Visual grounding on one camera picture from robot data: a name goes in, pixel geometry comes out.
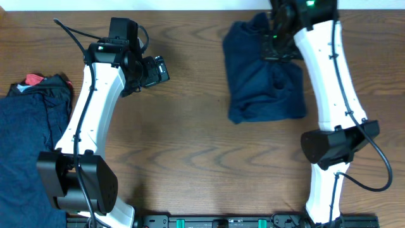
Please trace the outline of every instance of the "green led light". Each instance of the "green led light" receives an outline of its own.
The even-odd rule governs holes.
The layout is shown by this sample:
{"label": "green led light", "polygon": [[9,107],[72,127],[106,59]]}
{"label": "green led light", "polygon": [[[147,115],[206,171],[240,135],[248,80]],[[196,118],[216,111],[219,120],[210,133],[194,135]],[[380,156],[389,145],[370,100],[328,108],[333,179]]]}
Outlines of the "green led light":
{"label": "green led light", "polygon": [[314,0],[310,0],[310,1],[306,1],[306,5],[307,6],[313,6],[315,4],[315,1]]}

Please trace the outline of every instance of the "wooden table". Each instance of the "wooden table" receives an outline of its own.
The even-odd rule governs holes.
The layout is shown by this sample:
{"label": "wooden table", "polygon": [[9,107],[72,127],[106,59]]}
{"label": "wooden table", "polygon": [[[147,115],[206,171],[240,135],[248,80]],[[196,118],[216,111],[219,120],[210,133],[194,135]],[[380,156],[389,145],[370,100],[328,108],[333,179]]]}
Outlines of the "wooden table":
{"label": "wooden table", "polygon": [[[53,23],[104,36],[112,16],[145,26],[147,54],[165,57],[171,81],[119,99],[106,159],[119,195],[137,206],[171,214],[265,214],[302,210],[310,165],[303,132],[318,127],[313,90],[304,76],[309,110],[301,120],[243,123],[227,118],[230,96],[221,40],[232,22],[257,11],[99,11],[6,13],[0,28],[0,96],[25,74],[63,72],[75,95],[82,54]],[[382,227],[405,224],[405,17],[403,11],[341,11],[346,58],[363,108],[380,121],[377,143],[394,169],[394,183],[371,193],[345,181],[343,213],[376,213]],[[84,46],[90,39],[80,37]],[[367,146],[349,174],[373,187],[387,180]]]}

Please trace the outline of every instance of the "green connector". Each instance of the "green connector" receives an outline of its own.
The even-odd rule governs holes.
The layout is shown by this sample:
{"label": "green connector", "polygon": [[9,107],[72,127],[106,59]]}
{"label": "green connector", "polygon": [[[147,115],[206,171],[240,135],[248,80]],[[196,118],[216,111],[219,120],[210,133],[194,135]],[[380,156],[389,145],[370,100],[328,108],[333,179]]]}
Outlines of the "green connector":
{"label": "green connector", "polygon": [[267,228],[267,220],[259,219],[259,227],[258,228]]}
{"label": "green connector", "polygon": [[178,219],[176,221],[176,228],[185,228],[185,221],[184,219]]}

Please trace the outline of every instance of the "camera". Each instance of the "camera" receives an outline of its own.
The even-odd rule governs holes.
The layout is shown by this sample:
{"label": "camera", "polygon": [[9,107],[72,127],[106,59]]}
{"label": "camera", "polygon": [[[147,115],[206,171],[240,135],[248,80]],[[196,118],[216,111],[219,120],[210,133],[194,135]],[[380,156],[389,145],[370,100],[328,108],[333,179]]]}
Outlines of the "camera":
{"label": "camera", "polygon": [[[138,38],[141,29],[146,36],[143,44]],[[149,45],[146,29],[128,18],[111,18],[108,37],[90,44],[88,52],[93,63],[111,63],[111,67],[121,67],[125,76],[121,97],[133,92],[141,92],[142,87],[149,88],[170,80],[162,56],[143,58]]]}

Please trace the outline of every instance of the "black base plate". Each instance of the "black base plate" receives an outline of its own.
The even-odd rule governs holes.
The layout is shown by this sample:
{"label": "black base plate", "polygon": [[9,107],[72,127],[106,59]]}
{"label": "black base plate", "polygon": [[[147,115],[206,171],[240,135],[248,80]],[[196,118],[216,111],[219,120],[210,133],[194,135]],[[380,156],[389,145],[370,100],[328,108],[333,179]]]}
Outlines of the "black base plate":
{"label": "black base plate", "polygon": [[[67,227],[84,228],[87,218],[68,218]],[[171,217],[149,215],[137,219],[134,228],[329,228],[312,224],[305,215],[276,213],[271,217]],[[376,216],[341,216],[331,228],[379,228]]]}

